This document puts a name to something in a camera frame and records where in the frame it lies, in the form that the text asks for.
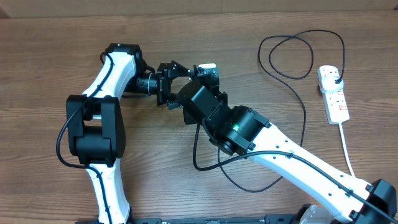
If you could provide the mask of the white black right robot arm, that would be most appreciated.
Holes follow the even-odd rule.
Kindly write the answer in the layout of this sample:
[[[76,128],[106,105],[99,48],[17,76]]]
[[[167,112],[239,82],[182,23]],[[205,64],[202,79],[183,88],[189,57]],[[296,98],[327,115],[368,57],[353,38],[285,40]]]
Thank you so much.
[[[209,141],[230,159],[212,170],[251,159],[308,193],[340,223],[397,223],[396,190],[382,179],[373,183],[346,174],[289,139],[276,125],[247,106],[230,108],[218,89],[215,64],[188,69],[176,96],[184,122],[202,127]]]

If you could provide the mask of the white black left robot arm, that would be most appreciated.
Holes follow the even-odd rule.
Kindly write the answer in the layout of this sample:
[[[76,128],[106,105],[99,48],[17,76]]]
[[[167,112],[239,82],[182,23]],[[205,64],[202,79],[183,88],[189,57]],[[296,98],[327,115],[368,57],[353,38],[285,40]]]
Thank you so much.
[[[156,95],[158,105],[167,103],[172,80],[195,78],[198,69],[171,62],[155,71],[134,44],[111,43],[100,60],[103,67],[90,87],[67,98],[67,120],[57,138],[56,154],[62,164],[72,166],[60,152],[63,134],[67,133],[70,153],[80,162],[74,167],[86,170],[93,184],[99,208],[95,223],[132,223],[121,177],[126,132],[120,101],[144,94]]]

